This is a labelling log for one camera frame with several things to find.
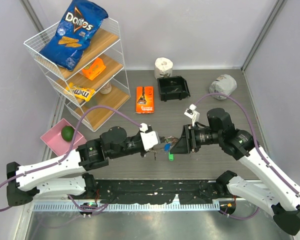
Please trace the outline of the blue tag key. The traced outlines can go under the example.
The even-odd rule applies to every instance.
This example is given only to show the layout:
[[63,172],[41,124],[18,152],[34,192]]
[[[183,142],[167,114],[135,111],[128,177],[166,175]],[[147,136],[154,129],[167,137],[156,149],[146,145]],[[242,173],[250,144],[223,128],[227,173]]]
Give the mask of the blue tag key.
[[171,144],[170,143],[166,143],[165,146],[164,146],[164,151],[165,152],[169,152],[170,148],[171,148]]

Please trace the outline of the keys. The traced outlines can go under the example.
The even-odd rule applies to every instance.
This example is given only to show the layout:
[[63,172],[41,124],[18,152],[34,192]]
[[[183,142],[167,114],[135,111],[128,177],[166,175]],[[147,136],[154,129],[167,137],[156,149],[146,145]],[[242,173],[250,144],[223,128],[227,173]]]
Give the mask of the keys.
[[182,90],[181,84],[177,80],[169,80],[164,87],[165,93],[174,93]]

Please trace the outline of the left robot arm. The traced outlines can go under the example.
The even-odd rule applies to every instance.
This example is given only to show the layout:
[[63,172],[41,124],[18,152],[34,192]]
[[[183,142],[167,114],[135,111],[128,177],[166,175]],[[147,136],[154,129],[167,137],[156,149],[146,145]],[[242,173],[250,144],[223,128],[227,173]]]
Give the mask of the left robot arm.
[[20,165],[10,162],[6,165],[6,175],[10,181],[6,187],[7,202],[10,207],[25,205],[40,193],[39,184],[53,178],[65,175],[85,173],[90,170],[105,167],[109,159],[117,159],[139,153],[144,156],[149,149],[144,147],[142,137],[151,128],[141,127],[136,135],[127,136],[127,132],[120,126],[110,128],[99,138],[79,145],[69,154],[52,158],[46,163]]

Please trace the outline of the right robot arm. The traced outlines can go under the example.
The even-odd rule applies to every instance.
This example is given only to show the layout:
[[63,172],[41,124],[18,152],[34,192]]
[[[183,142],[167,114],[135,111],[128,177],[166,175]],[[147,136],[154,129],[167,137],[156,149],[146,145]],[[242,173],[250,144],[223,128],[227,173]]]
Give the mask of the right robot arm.
[[184,114],[192,119],[192,124],[183,126],[181,137],[170,153],[190,154],[198,152],[203,145],[219,145],[227,155],[250,169],[267,188],[249,183],[227,170],[216,179],[217,193],[222,197],[231,194],[246,199],[267,212],[284,232],[295,236],[300,231],[300,186],[271,160],[254,136],[235,128],[223,108],[207,112],[207,126],[196,121],[199,114],[194,109],[188,108]]

